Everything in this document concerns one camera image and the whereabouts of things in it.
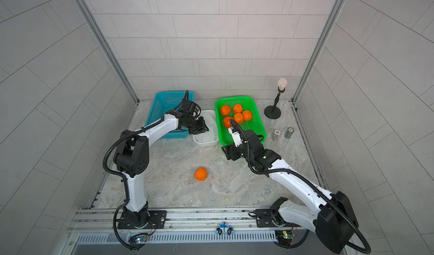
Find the netted orange front corner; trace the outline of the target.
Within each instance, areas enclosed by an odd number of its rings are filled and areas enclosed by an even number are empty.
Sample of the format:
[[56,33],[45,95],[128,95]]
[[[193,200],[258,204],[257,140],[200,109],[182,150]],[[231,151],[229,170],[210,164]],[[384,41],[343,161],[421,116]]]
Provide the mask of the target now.
[[253,114],[249,110],[244,110],[242,112],[242,115],[244,117],[244,121],[246,121],[246,122],[249,122],[249,121],[251,121],[253,119]]

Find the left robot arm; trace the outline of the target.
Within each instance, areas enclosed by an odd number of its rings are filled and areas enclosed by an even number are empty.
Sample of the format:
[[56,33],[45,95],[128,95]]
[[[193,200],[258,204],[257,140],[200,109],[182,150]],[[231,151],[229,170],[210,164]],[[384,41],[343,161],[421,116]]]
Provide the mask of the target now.
[[136,131],[126,130],[104,156],[102,166],[106,172],[122,178],[125,202],[121,220],[134,227],[144,227],[148,223],[148,202],[144,195],[143,172],[149,165],[149,148],[161,137],[175,130],[188,130],[191,135],[209,131],[201,108],[189,100],[185,92],[181,102],[161,115],[148,126]]

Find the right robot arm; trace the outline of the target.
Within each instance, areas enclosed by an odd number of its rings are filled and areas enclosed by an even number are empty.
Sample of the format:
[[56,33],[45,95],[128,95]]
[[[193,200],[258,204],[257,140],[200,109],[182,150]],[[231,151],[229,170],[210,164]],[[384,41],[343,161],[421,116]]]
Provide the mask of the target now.
[[276,223],[295,223],[315,232],[318,239],[330,251],[339,254],[348,246],[369,254],[371,247],[358,228],[358,222],[348,197],[342,192],[333,194],[308,180],[276,152],[265,149],[259,135],[243,130],[233,119],[229,120],[229,133],[233,143],[222,150],[229,160],[244,158],[248,168],[256,175],[265,175],[277,181],[296,195],[304,206],[295,210],[283,201],[273,207]]

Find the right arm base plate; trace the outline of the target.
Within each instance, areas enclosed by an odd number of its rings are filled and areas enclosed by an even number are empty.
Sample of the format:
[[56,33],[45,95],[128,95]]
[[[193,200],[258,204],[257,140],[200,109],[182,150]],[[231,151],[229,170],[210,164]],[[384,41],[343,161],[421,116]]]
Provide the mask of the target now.
[[280,226],[273,220],[271,211],[269,209],[255,209],[249,212],[249,216],[255,219],[258,228],[270,228]]

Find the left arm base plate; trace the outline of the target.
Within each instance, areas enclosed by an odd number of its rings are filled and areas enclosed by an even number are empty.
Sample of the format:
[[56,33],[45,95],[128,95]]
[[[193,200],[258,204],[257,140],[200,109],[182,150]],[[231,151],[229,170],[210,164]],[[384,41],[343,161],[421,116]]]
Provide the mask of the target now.
[[117,219],[117,228],[121,230],[139,230],[139,229],[163,229],[167,217],[166,211],[148,211],[132,212],[126,210],[121,217]]

